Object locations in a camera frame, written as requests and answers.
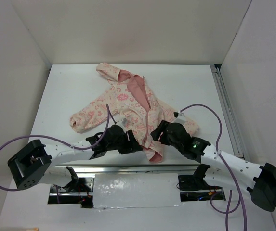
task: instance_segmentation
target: white wall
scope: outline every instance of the white wall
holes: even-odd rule
[[[47,79],[47,68],[8,1],[0,0],[0,145],[30,132]],[[22,143],[0,153],[0,183],[9,186],[9,157]],[[6,192],[0,190],[0,213]]]
[[[12,0],[53,64],[222,63],[250,0]]]
[[[276,0],[252,1],[222,75],[249,154],[276,166]]]

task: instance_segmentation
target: purple cable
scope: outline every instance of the purple cable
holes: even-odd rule
[[[220,193],[222,193],[222,192],[217,192],[217,193],[215,193],[213,196],[211,196],[211,198],[210,198],[210,205],[211,205],[212,208],[215,209],[218,213],[226,214],[225,211],[220,211],[220,210],[217,209],[217,208],[214,206],[214,204],[213,204],[213,199],[214,199],[214,197],[215,197],[216,195],[220,194]],[[229,200],[230,200],[230,198],[232,198],[231,196],[232,196],[232,190],[230,190],[230,197],[229,197]],[[230,213],[234,213],[234,212],[238,209],[239,205],[240,205],[240,199],[238,199],[238,203],[237,203],[236,207],[235,207],[233,210],[229,211],[229,214],[230,214]]]
[[[185,108],[183,108],[181,110],[181,112],[183,112],[184,110],[190,108],[190,107],[193,107],[193,106],[201,106],[201,107],[205,107],[207,109],[209,109],[211,112],[213,112],[213,114],[216,116],[216,118],[218,119],[218,122],[219,122],[219,126],[220,126],[220,131],[219,131],[219,135],[218,135],[218,138],[216,140],[216,150],[218,151],[218,145],[219,145],[219,139],[222,135],[222,132],[223,132],[223,125],[221,123],[221,119],[219,118],[219,116],[217,115],[217,113],[211,109],[210,107],[204,105],[204,104],[200,104],[200,103],[196,103],[196,104],[192,104],[192,105],[189,105]],[[230,172],[231,174],[231,177],[236,185],[236,188],[237,188],[237,192],[239,194],[239,201],[242,205],[242,210],[243,210],[243,218],[244,218],[244,231],[247,230],[247,214],[246,214],[246,208],[245,208],[245,202],[244,202],[244,198],[243,198],[243,194],[240,190],[240,187],[239,187],[239,184],[238,184],[238,181],[233,173],[233,171],[231,170],[230,166],[228,165],[228,163],[225,161],[225,159],[223,158],[223,156],[219,153],[218,156],[222,159],[223,163],[225,164],[225,166],[227,167],[228,171]],[[229,231],[229,227],[228,227],[228,216],[229,216],[229,208],[230,208],[230,204],[231,204],[231,200],[232,200],[232,191],[230,191],[230,198],[229,198],[229,201],[228,201],[228,205],[227,205],[227,211],[225,212],[225,229],[226,231]]]
[[[108,105],[108,104],[106,104],[106,106],[107,106],[107,110],[108,110],[108,118],[107,118],[107,123],[106,123],[106,126],[105,126],[105,130],[104,130],[103,134],[100,136],[100,138],[98,139],[98,141],[97,141],[95,144],[93,144],[92,146],[90,146],[90,147],[86,147],[86,148],[74,147],[74,146],[72,146],[70,143],[67,143],[67,142],[65,142],[65,141],[59,140],[59,139],[54,138],[54,137],[51,137],[51,136],[45,136],[45,135],[27,135],[27,136],[19,136],[19,137],[14,138],[14,139],[12,139],[12,140],[10,140],[10,141],[7,141],[6,143],[4,143],[4,144],[0,147],[0,151],[1,151],[4,147],[6,147],[8,144],[10,144],[10,143],[12,143],[12,142],[14,142],[14,141],[21,140],[21,139],[25,139],[25,138],[32,138],[32,137],[36,137],[36,138],[46,138],[46,139],[50,139],[50,140],[53,140],[53,141],[57,141],[57,142],[59,142],[59,143],[62,143],[62,144],[64,144],[64,145],[68,146],[68,147],[72,147],[72,148],[77,149],[77,150],[88,150],[88,149],[91,149],[91,148],[95,147],[95,146],[102,140],[102,138],[104,137],[104,135],[105,135],[105,133],[106,133],[106,131],[107,131],[107,129],[108,129],[108,126],[109,126],[109,119],[110,119],[110,113],[109,113],[109,112],[110,112],[110,109],[109,109],[109,105]],[[0,189],[5,190],[5,191],[10,191],[10,192],[20,191],[20,189],[9,189],[9,188],[5,188],[5,187],[3,187],[3,186],[1,186],[1,185],[0,185]]]
[[[56,199],[57,199],[57,203],[59,204],[60,203],[60,197],[59,197],[59,190],[57,188],[58,186],[55,185],[55,190],[56,190]]]

